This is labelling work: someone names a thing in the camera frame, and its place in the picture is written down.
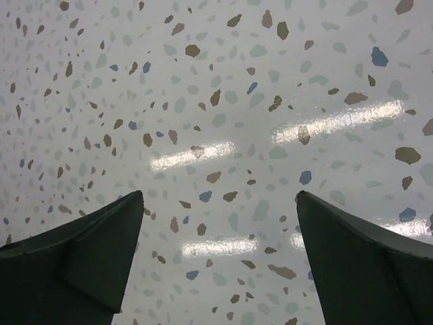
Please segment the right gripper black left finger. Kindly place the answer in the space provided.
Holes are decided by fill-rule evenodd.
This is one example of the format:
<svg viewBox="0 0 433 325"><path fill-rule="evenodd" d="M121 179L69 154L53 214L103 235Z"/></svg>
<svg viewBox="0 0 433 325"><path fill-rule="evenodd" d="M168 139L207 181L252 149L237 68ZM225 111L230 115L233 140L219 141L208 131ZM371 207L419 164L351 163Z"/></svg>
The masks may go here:
<svg viewBox="0 0 433 325"><path fill-rule="evenodd" d="M1 247L2 324L111 324L120 313L144 213L136 190Z"/></svg>

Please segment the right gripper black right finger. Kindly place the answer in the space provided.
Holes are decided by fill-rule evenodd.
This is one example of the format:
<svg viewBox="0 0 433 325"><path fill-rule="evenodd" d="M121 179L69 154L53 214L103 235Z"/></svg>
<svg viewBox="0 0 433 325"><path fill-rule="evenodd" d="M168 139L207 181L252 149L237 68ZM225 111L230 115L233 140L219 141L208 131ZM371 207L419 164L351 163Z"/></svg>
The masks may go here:
<svg viewBox="0 0 433 325"><path fill-rule="evenodd" d="M432 323L432 245L310 192L296 211L326 324Z"/></svg>

